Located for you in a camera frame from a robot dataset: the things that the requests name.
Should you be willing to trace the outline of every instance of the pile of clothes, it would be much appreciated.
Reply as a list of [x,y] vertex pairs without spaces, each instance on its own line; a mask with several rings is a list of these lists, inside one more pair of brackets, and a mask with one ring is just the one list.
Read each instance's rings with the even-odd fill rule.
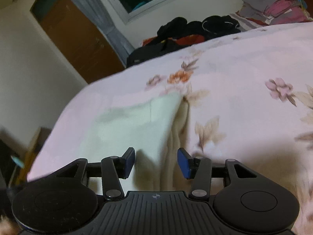
[[161,26],[157,36],[144,40],[142,47],[133,51],[127,58],[127,67],[149,59],[165,55],[206,40],[240,33],[239,23],[230,16],[211,16],[200,21],[187,22],[177,17]]
[[237,14],[261,26],[310,21],[304,0],[242,0]]

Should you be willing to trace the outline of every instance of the gray curtain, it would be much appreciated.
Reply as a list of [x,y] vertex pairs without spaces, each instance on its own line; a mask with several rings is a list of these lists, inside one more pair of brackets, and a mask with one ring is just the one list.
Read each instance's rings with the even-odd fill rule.
[[101,0],[72,0],[72,2],[100,29],[121,62],[126,65],[126,59],[134,47],[115,27]]

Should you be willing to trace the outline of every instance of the brown door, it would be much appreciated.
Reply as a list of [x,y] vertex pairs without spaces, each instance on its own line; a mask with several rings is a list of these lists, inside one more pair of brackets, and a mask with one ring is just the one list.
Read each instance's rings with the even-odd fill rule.
[[39,23],[87,83],[124,70],[97,27],[71,0],[57,0]]

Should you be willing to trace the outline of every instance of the orange flower print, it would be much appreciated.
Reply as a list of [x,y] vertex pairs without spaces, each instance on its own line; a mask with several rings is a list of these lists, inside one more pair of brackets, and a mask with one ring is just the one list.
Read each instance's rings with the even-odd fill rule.
[[191,75],[193,74],[193,71],[184,71],[179,70],[175,74],[171,74],[169,79],[167,80],[168,84],[177,84],[179,82],[186,83]]

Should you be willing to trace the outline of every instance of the metal rivet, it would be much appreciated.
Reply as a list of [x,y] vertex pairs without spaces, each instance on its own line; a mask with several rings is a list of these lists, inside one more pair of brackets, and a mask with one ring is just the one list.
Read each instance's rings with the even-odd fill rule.
[[122,193],[119,190],[116,189],[112,189],[112,190],[108,190],[106,191],[106,196],[110,197],[110,198],[115,198],[120,196]]
[[191,194],[195,197],[204,197],[207,195],[207,192],[205,190],[197,189],[193,190]]

